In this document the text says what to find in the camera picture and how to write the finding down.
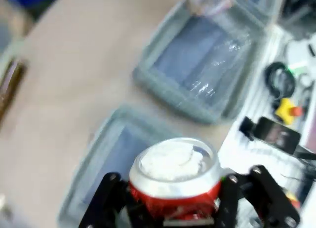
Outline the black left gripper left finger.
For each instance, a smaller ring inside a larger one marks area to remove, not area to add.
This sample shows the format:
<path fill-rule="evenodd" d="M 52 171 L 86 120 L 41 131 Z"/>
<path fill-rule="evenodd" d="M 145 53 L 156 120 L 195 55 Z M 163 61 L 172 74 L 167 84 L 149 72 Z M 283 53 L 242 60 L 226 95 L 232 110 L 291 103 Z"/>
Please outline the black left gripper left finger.
<path fill-rule="evenodd" d="M 148 227 L 148 211 L 133 197 L 128 182 L 117 172 L 104 175 L 80 224 L 80 228 L 116 228 L 116 218 L 126 208 L 133 228 Z"/>

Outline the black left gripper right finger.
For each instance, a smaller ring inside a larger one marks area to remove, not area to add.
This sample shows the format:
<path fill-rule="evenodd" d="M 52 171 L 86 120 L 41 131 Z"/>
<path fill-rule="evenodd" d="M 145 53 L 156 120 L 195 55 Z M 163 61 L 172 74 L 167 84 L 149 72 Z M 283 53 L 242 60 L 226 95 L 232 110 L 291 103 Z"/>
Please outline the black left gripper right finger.
<path fill-rule="evenodd" d="M 253 166 L 248 174 L 228 174 L 221 183 L 214 228 L 235 228 L 238 202 L 246 199 L 265 228 L 296 228 L 300 215 L 282 187 L 264 165 Z"/>

